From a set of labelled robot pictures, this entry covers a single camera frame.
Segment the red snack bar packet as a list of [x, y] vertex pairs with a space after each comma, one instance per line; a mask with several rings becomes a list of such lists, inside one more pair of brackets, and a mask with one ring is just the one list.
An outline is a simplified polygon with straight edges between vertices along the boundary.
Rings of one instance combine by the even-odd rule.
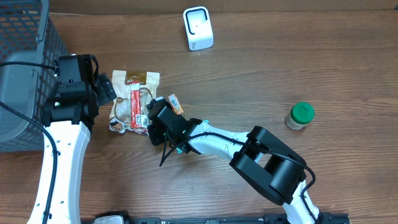
[[145, 108], [149, 102], [150, 91], [145, 87], [140, 87], [138, 81], [132, 82], [129, 87], [131, 94], [131, 128], [147, 128], [148, 119]]

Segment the orange small box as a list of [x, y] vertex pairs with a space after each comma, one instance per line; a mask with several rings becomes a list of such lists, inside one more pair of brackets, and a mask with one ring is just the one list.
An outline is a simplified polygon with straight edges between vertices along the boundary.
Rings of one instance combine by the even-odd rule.
[[172, 94], [169, 96], [169, 102], [172, 106], [173, 111], [178, 114], [181, 115], [184, 113], [183, 108], [181, 106], [181, 104], [178, 101], [178, 98], [175, 94]]

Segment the beige snack bag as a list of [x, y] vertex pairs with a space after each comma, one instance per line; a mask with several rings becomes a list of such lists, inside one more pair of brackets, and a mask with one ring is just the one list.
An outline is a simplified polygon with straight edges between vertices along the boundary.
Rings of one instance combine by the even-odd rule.
[[113, 100], [113, 107], [109, 115], [109, 129], [119, 133], [132, 131], [137, 134], [147, 135], [148, 128], [131, 128], [131, 94], [129, 85], [134, 81], [138, 81], [140, 87], [145, 87], [150, 91], [149, 102], [145, 108], [148, 119], [149, 110], [147, 105], [157, 97], [156, 92], [160, 84], [160, 74], [157, 72], [114, 70], [112, 83], [117, 98]]

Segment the teal wet wipes pack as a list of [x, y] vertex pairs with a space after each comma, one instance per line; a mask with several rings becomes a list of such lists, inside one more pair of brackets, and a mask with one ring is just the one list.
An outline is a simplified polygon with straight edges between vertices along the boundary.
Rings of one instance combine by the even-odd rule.
[[[192, 133], [193, 130], [203, 122], [203, 120], [196, 119], [196, 118], [191, 118], [187, 121], [187, 125], [184, 127], [184, 130], [182, 131], [181, 134], [177, 136], [177, 142], [181, 143], [183, 140], [188, 138]], [[177, 148], [177, 153], [186, 153], [188, 154], [189, 152], [193, 151], [196, 154], [200, 154], [196, 149], [192, 148], [189, 143], [184, 143], [180, 147]]]

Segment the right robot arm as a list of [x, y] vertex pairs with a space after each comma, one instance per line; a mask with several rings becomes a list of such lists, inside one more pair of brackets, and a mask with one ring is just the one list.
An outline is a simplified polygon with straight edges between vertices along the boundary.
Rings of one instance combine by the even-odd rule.
[[162, 162], [175, 151], [218, 156], [255, 191], [283, 207], [289, 223], [323, 221], [307, 192], [315, 182], [314, 172], [267, 129], [255, 126], [250, 132], [234, 133], [214, 128], [206, 121], [178, 115], [163, 97], [151, 100], [147, 109], [151, 143], [164, 147]]

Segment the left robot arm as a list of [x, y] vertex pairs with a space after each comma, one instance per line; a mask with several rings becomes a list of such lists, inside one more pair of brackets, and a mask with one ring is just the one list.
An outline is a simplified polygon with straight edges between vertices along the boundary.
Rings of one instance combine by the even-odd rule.
[[87, 145], [103, 106], [116, 98], [91, 54], [55, 61], [57, 83], [40, 109], [44, 158], [29, 223], [80, 223], [80, 185]]

